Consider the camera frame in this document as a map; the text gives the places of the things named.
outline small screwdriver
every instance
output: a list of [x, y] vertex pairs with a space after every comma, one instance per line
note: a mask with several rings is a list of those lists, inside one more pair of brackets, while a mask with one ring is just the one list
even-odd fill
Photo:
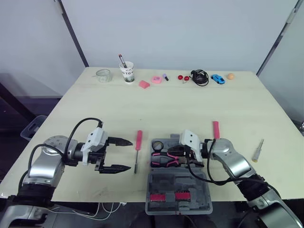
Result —
[[258, 148], [256, 149], [255, 154], [254, 154], [253, 157], [252, 157], [252, 161], [253, 161], [253, 162], [257, 162], [257, 160], [258, 160], [258, 158], [259, 158], [259, 156], [260, 156], [261, 150], [262, 150], [263, 142], [264, 142], [264, 139], [262, 139], [262, 141], [260, 142]]
[[136, 137], [136, 160], [135, 160], [135, 167], [134, 167], [134, 173], [137, 171], [137, 158], [138, 158], [138, 151], [141, 149], [142, 145], [142, 137], [143, 136], [143, 131], [137, 131], [137, 137]]

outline pink sticky note pad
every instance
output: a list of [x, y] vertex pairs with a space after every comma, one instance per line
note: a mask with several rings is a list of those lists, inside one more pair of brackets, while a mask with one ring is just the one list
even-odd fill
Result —
[[213, 135], [215, 139], [219, 139], [219, 122], [213, 121]]
[[145, 82], [145, 81], [140, 81], [140, 83], [139, 83], [139, 86], [141, 87], [141, 88], [148, 88], [149, 86], [150, 86], [150, 84], [149, 83], [147, 83], [147, 82]]
[[161, 83], [161, 82], [162, 82], [162, 77], [159, 77], [159, 76], [153, 76], [153, 77], [152, 77], [152, 79], [151, 79], [151, 81], [152, 81], [153, 83], [157, 83], [157, 84], [159, 84], [159, 83]]

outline blue toy car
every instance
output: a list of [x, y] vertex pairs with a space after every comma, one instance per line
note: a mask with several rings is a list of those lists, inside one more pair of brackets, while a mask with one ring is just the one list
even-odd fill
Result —
[[224, 84], [225, 83], [225, 80], [219, 75], [212, 75], [211, 79], [216, 81], [218, 84]]

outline red screwdriver handle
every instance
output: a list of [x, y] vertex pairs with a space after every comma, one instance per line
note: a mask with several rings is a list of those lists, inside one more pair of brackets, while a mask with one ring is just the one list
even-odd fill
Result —
[[137, 137], [136, 137], [136, 148], [135, 150], [139, 151], [142, 146], [142, 137], [143, 136], [143, 131], [137, 131]]

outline purple marker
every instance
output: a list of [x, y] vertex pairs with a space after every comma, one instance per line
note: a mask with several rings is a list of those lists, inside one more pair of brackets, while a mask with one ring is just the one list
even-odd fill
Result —
[[164, 79], [166, 79], [166, 81], [169, 81], [169, 78], [167, 77], [166, 74], [163, 74], [162, 77], [163, 77]]

